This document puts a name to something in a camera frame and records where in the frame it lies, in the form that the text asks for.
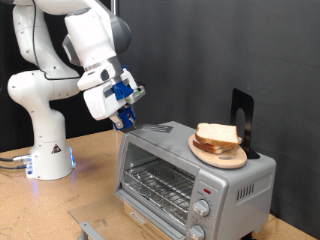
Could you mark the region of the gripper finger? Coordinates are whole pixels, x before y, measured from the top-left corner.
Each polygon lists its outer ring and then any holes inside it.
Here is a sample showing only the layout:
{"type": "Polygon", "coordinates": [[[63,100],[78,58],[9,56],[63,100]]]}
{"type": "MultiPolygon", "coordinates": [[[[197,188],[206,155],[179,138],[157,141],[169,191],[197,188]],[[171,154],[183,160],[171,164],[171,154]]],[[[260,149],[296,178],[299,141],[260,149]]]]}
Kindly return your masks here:
{"type": "Polygon", "coordinates": [[[113,122],[116,129],[122,129],[124,127],[122,119],[118,116],[117,113],[113,113],[110,116],[110,120],[113,122]]]}

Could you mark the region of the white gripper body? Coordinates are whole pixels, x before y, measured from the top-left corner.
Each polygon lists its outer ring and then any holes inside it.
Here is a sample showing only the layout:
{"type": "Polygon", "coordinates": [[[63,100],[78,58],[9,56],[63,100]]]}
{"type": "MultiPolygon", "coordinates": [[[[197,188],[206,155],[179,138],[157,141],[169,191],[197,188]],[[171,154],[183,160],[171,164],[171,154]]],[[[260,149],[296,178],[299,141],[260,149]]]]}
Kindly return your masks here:
{"type": "Polygon", "coordinates": [[[110,117],[125,104],[134,102],[137,84],[126,69],[90,66],[77,83],[92,117],[102,120],[110,117]]]}

